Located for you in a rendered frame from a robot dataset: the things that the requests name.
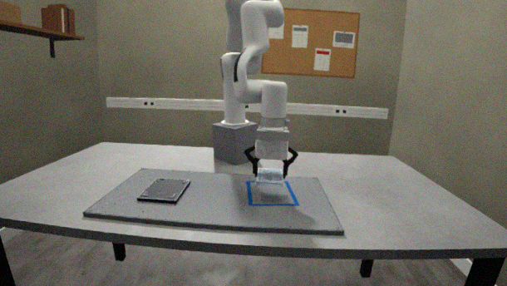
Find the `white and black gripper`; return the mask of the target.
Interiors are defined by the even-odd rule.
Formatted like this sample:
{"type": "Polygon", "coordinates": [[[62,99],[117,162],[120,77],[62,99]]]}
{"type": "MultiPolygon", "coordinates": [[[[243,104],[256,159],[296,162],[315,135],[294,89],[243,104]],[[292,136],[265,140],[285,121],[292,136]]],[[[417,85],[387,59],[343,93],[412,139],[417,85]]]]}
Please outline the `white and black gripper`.
{"type": "Polygon", "coordinates": [[[257,177],[258,174],[258,161],[264,160],[282,160],[283,165],[283,178],[288,175],[288,167],[296,160],[298,153],[288,146],[288,141],[267,141],[256,140],[255,145],[252,145],[244,151],[248,160],[253,164],[253,174],[257,177]],[[250,152],[255,150],[255,158],[250,155],[250,152]],[[288,152],[293,156],[287,160],[288,152]]]}

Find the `blue tape outline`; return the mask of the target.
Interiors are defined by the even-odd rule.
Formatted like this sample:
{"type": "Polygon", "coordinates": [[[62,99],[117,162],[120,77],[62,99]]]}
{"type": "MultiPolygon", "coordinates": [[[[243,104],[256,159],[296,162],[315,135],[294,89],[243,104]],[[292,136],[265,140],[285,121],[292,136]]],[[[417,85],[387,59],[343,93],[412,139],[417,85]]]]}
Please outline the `blue tape outline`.
{"type": "Polygon", "coordinates": [[[249,199],[249,206],[296,206],[296,205],[300,205],[298,203],[298,200],[297,200],[295,194],[293,193],[293,191],[292,191],[292,189],[291,189],[291,187],[290,187],[290,185],[289,185],[289,183],[287,181],[284,181],[284,182],[285,182],[286,186],[288,187],[289,193],[292,196],[293,201],[294,201],[295,204],[253,204],[250,182],[256,182],[256,181],[246,180],[247,191],[248,191],[248,199],[249,199]]]}

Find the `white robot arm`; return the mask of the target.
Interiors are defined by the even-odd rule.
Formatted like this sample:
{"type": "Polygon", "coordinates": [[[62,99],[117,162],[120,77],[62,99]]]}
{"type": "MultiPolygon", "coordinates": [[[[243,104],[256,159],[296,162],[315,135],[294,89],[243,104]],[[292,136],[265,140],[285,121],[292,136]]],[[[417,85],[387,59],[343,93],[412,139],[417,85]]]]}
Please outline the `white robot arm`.
{"type": "Polygon", "coordinates": [[[224,82],[221,125],[246,126],[245,104],[261,104],[263,129],[257,129],[256,140],[288,141],[289,131],[283,130],[290,124],[286,118],[287,84],[247,80],[247,75],[258,73],[262,53],[269,49],[268,27],[283,24],[282,4],[279,0],[224,0],[224,4],[228,14],[226,47],[232,53],[220,60],[224,82]]]}

